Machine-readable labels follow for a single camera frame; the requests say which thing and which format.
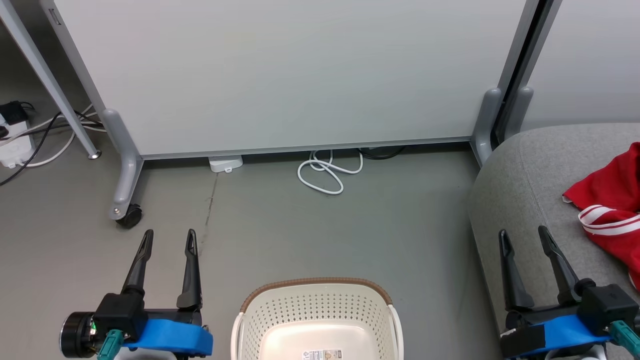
metal frame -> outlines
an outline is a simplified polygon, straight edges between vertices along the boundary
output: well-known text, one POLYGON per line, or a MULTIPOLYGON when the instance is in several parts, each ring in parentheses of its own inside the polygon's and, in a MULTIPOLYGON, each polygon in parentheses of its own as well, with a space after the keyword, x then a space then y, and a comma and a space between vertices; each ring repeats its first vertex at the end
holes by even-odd
POLYGON ((71 104, 69 104, 69 101, 62 92, 56 78, 53 77, 51 70, 42 58, 40 51, 38 51, 38 48, 33 43, 33 39, 29 36, 27 29, 24 27, 18 13, 15 11, 9 0, 0 0, 0 19, 6 26, 9 34, 11 34, 18 47, 20 47, 20 50, 27 58, 27 61, 31 64, 31 67, 40 78, 40 81, 49 92, 49 95, 53 98, 53 101, 58 105, 58 108, 65 116, 71 128, 76 133, 76 136, 84 146, 84 149, 89 154, 89 159, 93 160, 99 158, 102 153, 93 146, 93 142, 89 139, 89 136, 87 136, 86 131, 80 124, 80 120, 78 120, 78 117, 74 112, 74 109, 71 107, 71 104))
POLYGON ((503 108, 500 110, 499 117, 494 125, 498 143, 502 143, 520 132, 524 116, 534 93, 534 89, 527 86, 527 83, 562 3, 562 0, 540 1, 545 1, 545 4, 532 34, 531 44, 527 49, 524 49, 525 53, 520 67, 513 74, 513 83, 511 85, 513 90, 506 94, 503 108))
POLYGON ((534 13, 538 6, 539 0, 526 0, 520 22, 516 28, 516 33, 509 49, 505 66, 496 88, 486 91, 479 110, 476 126, 471 137, 459 136, 452 138, 437 139, 421 139, 421 140, 399 140, 389 142, 373 142, 373 143, 345 143, 330 144, 325 146, 313 147, 282 147, 276 149, 245 149, 241 151, 213 151, 213 152, 194 152, 188 154, 153 154, 141 156, 138 152, 129 132, 124 125, 120 114, 116 110, 107 109, 100 98, 98 90, 89 75, 89 72, 82 61, 79 51, 68 32, 64 20, 56 7, 54 0, 40 0, 41 5, 47 17, 54 28, 67 56, 73 67, 75 68, 78 78, 82 82, 87 95, 99 114, 102 122, 107 129, 109 137, 113 142, 116 150, 120 153, 122 167, 120 170, 120 179, 116 187, 113 205, 109 210, 109 217, 113 220, 119 220, 126 215, 127 208, 131 202, 136 182, 140 176, 140 172, 145 160, 160 160, 169 158, 195 158, 209 156, 231 156, 243 154, 258 154, 264 152, 287 152, 287 151, 304 151, 319 149, 340 149, 367 146, 392 146, 392 145, 410 145, 416 143, 451 143, 451 142, 467 142, 469 141, 474 154, 480 165, 482 165, 489 157, 492 151, 491 132, 497 118, 498 111, 504 99, 504 94, 516 68, 518 57, 525 42, 527 32, 534 18, 534 13))

gray ottoman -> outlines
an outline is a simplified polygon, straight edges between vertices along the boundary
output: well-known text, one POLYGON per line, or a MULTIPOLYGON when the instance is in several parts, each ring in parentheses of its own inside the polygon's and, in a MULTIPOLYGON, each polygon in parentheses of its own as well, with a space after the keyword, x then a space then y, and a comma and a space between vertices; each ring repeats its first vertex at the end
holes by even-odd
MULTIPOLYGON (((498 232, 506 229, 527 291, 536 306, 557 304, 558 289, 544 255, 538 226, 545 225, 579 278, 598 285, 619 284, 638 303, 626 266, 589 241, 578 209, 562 201, 571 185, 608 164, 640 141, 640 124, 591 124, 545 127, 520 133, 491 155, 470 195, 469 216, 495 319, 503 330, 506 311, 498 232)), ((632 359, 609 345, 609 360, 632 359)))

whiteboard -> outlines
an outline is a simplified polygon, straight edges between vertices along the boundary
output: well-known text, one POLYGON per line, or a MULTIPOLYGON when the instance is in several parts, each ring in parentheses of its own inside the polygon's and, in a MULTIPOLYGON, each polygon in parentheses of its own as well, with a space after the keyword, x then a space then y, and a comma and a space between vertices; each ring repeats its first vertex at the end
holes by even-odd
POLYGON ((140 154, 470 136, 524 0, 56 0, 140 154))
POLYGON ((533 68, 522 130, 640 121, 640 1, 563 0, 533 68))

white plastic basket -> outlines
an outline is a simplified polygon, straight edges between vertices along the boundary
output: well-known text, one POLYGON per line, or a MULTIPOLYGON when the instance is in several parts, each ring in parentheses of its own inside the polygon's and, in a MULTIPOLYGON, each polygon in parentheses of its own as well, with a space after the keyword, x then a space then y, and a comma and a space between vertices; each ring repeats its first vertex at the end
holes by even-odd
POLYGON ((400 319, 389 295, 363 279, 275 282, 244 301, 231 360, 403 360, 400 319))

teal connector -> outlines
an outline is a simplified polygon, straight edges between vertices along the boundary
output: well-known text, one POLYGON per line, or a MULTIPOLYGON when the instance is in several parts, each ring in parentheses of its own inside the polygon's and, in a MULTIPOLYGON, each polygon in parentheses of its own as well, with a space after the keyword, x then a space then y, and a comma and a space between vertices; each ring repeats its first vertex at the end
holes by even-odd
POLYGON ((609 334, 621 347, 625 348, 636 359, 640 359, 640 338, 621 320, 614 321, 609 326, 609 334))
POLYGON ((124 334, 120 330, 111 330, 98 353, 98 360, 114 360, 124 344, 124 334))

